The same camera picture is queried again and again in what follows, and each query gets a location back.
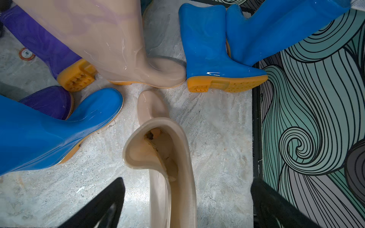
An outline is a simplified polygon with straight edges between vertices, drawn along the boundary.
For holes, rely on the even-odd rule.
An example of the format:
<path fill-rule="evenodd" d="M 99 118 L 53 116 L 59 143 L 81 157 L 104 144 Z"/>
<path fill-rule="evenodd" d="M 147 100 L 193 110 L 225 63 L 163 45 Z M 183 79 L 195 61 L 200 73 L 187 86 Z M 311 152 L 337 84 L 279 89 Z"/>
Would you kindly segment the purple rain boot back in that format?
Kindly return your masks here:
<path fill-rule="evenodd" d="M 3 12 L 1 22 L 48 66 L 52 76 L 67 91 L 81 91 L 95 81 L 98 72 L 93 65 L 55 38 L 19 6 Z"/>

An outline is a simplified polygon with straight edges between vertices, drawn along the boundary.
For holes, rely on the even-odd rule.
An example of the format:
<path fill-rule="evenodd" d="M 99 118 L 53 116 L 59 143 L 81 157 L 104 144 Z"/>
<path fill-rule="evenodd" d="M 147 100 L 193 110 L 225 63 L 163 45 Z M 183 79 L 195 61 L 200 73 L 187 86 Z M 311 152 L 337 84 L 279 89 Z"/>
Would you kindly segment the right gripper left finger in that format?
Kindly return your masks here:
<path fill-rule="evenodd" d="M 125 199 L 123 178 L 116 178 L 61 228 L 116 228 Z"/>

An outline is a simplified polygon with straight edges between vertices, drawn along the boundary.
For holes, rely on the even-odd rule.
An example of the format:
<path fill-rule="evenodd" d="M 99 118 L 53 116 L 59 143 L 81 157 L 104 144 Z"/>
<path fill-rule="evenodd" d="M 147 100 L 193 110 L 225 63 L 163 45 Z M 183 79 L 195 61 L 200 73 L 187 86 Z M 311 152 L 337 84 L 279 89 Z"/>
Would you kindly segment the beige rain boot large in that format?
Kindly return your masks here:
<path fill-rule="evenodd" d="M 186 79 L 180 63 L 147 56 L 140 1 L 17 1 L 17 5 L 113 84 L 172 88 Z"/>

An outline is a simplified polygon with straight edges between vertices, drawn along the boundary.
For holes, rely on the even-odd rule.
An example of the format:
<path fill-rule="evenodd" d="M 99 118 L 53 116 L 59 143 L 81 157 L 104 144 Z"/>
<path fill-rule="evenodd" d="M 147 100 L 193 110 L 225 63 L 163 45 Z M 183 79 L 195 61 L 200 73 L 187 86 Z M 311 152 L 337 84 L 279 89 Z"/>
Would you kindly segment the blue rain boot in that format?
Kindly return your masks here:
<path fill-rule="evenodd" d="M 186 57 L 187 87 L 192 93 L 210 88 L 238 93 L 268 80 L 264 70 L 232 60 L 226 49 L 224 6 L 179 8 L 180 33 Z"/>
<path fill-rule="evenodd" d="M 264 1 L 248 19 L 239 5 L 226 11 L 231 58 L 252 66 L 311 36 L 351 8 L 351 1 Z"/>

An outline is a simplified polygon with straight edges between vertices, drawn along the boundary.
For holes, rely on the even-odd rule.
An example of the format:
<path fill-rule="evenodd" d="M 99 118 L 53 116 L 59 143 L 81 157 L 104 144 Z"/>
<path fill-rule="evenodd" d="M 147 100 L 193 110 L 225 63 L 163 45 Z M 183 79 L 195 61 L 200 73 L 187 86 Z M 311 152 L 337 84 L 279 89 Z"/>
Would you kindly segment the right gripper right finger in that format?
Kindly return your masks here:
<path fill-rule="evenodd" d="M 255 228 L 319 227 L 260 178 L 253 179 L 251 195 L 256 212 Z"/>

